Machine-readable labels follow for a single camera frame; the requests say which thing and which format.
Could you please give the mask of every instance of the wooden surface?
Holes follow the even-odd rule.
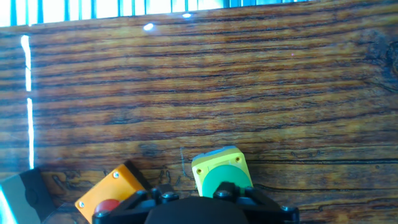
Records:
[[[31,98],[58,223],[84,223],[73,202],[126,159],[195,195],[192,158],[228,145],[303,223],[398,222],[397,1],[4,28],[0,58],[0,176],[29,168]]]

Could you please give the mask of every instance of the orange push button box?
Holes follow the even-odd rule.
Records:
[[[122,202],[138,190],[150,188],[147,181],[143,179],[142,174],[130,161],[127,161],[110,172],[104,179],[84,194],[84,196],[79,198],[75,206],[91,223],[92,216],[101,202],[106,200]]]

